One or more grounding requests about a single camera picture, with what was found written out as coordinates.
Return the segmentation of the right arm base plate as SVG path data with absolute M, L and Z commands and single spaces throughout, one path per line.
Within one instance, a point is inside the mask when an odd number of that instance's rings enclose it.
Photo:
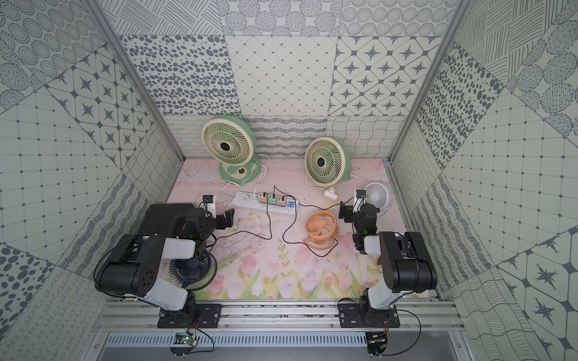
M 396 309 L 376 310 L 368 305 L 347 302 L 337 305 L 342 328 L 399 328 L 400 320 Z

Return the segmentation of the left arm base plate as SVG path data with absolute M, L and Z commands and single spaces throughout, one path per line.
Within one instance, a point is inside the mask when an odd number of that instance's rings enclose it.
M 159 329 L 192 328 L 216 329 L 221 318 L 221 304 L 199 304 L 186 306 L 180 311 L 160 310 Z

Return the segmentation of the orange small fan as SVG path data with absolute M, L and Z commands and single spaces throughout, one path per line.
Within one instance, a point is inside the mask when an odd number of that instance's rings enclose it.
M 328 211 L 312 214 L 305 223 L 305 244 L 316 251 L 329 251 L 337 244 L 339 227 L 337 219 Z

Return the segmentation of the green cream desk fan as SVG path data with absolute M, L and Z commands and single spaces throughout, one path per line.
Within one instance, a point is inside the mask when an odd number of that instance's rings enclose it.
M 220 163 L 218 170 L 224 181 L 247 185 L 259 176 L 257 139 L 244 120 L 230 115 L 213 117 L 203 126 L 201 138 L 208 153 Z
M 349 181 L 353 170 L 347 148 L 331 137 L 316 138 L 304 156 L 308 177 L 320 187 L 332 187 L 340 181 Z

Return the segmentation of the floral pink table mat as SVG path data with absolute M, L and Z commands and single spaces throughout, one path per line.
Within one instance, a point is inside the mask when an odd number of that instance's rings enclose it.
M 356 299 L 382 282 L 377 259 L 355 249 L 352 225 L 339 222 L 337 244 L 329 251 L 310 250 L 304 242 L 305 223 L 312 214 L 322 209 L 338 214 L 340 203 L 353 204 L 356 190 L 373 182 L 389 185 L 381 160 L 355 160 L 352 165 L 350 180 L 337 184 L 339 198 L 331 200 L 308 179 L 299 158 L 263 161 L 262 179 L 246 188 L 225 183 L 213 160 L 187 160 L 169 196 L 171 203 L 198 205 L 203 195 L 213 195 L 218 212 L 223 212 L 242 191 L 288 193 L 300 205 L 295 215 L 236 208 L 233 226 L 218 230 L 212 239 L 218 272 L 209 286 L 195 291 L 197 298 Z

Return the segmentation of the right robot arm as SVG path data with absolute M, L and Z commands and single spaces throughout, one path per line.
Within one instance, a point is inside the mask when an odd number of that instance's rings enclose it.
M 378 258 L 383 281 L 364 290 L 359 301 L 362 315 L 394 311 L 394 304 L 411 293 L 437 287 L 438 275 L 420 233 L 379 231 L 378 208 L 356 200 L 340 203 L 339 218 L 352 224 L 352 241 L 361 254 Z

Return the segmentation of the white power strip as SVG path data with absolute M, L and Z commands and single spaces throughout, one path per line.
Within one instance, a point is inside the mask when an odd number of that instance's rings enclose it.
M 251 211 L 261 211 L 285 215 L 295 215 L 300 212 L 300 205 L 298 201 L 288 200 L 285 206 L 271 205 L 266 203 L 261 203 L 258 200 L 258 195 L 253 193 L 247 193 L 238 191 L 232 202 L 233 208 L 246 209 Z

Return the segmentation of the right green cream desk fan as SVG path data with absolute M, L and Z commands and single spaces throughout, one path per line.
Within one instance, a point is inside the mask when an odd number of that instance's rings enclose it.
M 316 138 L 304 156 L 308 177 L 320 187 L 332 187 L 340 181 L 349 181 L 353 170 L 347 148 L 331 137 Z

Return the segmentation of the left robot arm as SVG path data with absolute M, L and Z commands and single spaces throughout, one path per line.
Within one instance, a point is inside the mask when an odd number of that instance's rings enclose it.
M 99 261 L 96 289 L 118 298 L 134 297 L 162 311 L 193 315 L 189 286 L 205 278 L 216 262 L 207 240 L 233 226 L 235 211 L 213 214 L 191 203 L 156 204 L 136 234 L 126 234 Z

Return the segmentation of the dark blue small fan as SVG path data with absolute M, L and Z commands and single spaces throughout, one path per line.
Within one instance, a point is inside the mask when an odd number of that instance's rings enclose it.
M 212 283 L 218 272 L 218 262 L 208 251 L 187 260 L 172 260 L 169 276 L 185 290 L 199 291 Z

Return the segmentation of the small white fan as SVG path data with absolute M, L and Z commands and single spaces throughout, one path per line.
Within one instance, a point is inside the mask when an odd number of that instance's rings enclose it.
M 379 182 L 369 183 L 365 186 L 366 203 L 377 208 L 377 217 L 384 216 L 394 204 L 393 193 L 384 184 Z

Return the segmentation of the left green cream desk fan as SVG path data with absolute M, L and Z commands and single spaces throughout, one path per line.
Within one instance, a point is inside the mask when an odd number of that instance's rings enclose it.
M 218 170 L 224 181 L 247 185 L 259 176 L 257 139 L 244 120 L 230 115 L 213 117 L 203 126 L 201 138 L 208 153 L 220 163 Z

